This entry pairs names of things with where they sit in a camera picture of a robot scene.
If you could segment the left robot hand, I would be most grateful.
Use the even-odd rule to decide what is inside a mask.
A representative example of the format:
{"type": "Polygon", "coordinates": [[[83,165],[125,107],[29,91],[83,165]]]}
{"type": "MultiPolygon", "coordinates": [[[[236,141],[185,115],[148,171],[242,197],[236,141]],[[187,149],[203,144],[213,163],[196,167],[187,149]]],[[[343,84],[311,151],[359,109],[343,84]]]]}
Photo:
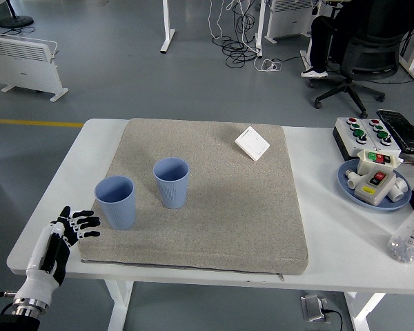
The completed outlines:
{"type": "Polygon", "coordinates": [[[63,283],[71,248],[81,239],[98,237],[100,218],[92,210],[73,212],[64,207],[40,234],[32,251],[26,280],[14,296],[15,310],[43,312],[52,302],[52,293],[63,283]]]}

